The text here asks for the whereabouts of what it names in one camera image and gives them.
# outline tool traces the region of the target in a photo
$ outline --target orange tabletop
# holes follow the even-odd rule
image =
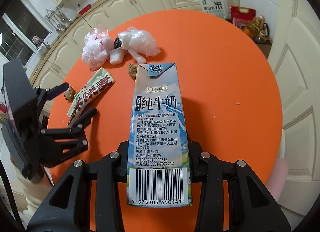
[[[257,45],[241,30],[218,17],[188,10],[166,10],[143,15],[110,31],[115,39],[129,26],[147,30],[161,52],[148,63],[176,63],[187,131],[220,160],[245,160],[266,182],[276,160],[281,132],[280,94],[272,70]],[[98,114],[85,130],[89,149],[51,169],[56,182],[77,159],[100,160],[129,140],[134,81],[128,65],[103,67],[116,82],[90,107]],[[65,81],[78,92],[92,71],[81,59]],[[53,103],[48,126],[65,128],[70,107],[63,95]],[[193,206],[150,209],[126,205],[126,184],[119,183],[121,211],[126,232],[194,231],[201,184],[193,184]],[[91,229],[94,229],[95,184],[92,188]],[[228,219],[225,215],[225,226]]]

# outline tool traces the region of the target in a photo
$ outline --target cardboard box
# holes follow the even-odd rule
[[[257,44],[257,46],[259,47],[259,49],[262,51],[262,53],[264,54],[264,56],[266,57],[266,59],[268,59],[270,50],[271,50],[271,46],[272,45],[261,45],[261,44]]]
[[[175,63],[138,66],[127,204],[151,208],[192,205],[188,139]]]

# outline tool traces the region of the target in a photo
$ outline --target red bag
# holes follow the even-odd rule
[[[241,6],[231,7],[232,24],[241,30],[256,16],[256,10]]]

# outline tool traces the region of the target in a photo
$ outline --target window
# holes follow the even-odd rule
[[[2,33],[1,53],[10,61],[20,58],[26,65],[36,46],[32,38],[38,35],[45,39],[49,31],[31,14],[20,0],[13,0],[3,18],[0,19]]]

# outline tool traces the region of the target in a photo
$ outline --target kitchen counter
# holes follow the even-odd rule
[[[42,66],[45,64],[45,62],[47,61],[47,59],[49,58],[49,56],[51,55],[51,53],[54,51],[54,49],[57,47],[57,45],[59,44],[59,42],[68,34],[68,32],[70,32],[70,30],[73,28],[74,25],[76,25],[81,19],[83,19],[87,14],[89,14],[91,11],[93,11],[94,9],[96,9],[97,7],[101,6],[104,2],[106,2],[108,0],[98,0],[96,2],[94,2],[92,5],[92,8],[90,10],[88,10],[85,14],[83,15],[79,15],[79,17],[76,18],[76,20],[73,22],[73,24],[61,35],[59,36],[53,44],[51,44],[51,49],[47,52],[47,54],[45,54],[41,60],[38,62],[37,66],[35,67],[34,71],[32,72],[31,76],[30,76],[30,82],[33,85],[34,81],[36,80],[36,77],[38,76]]]

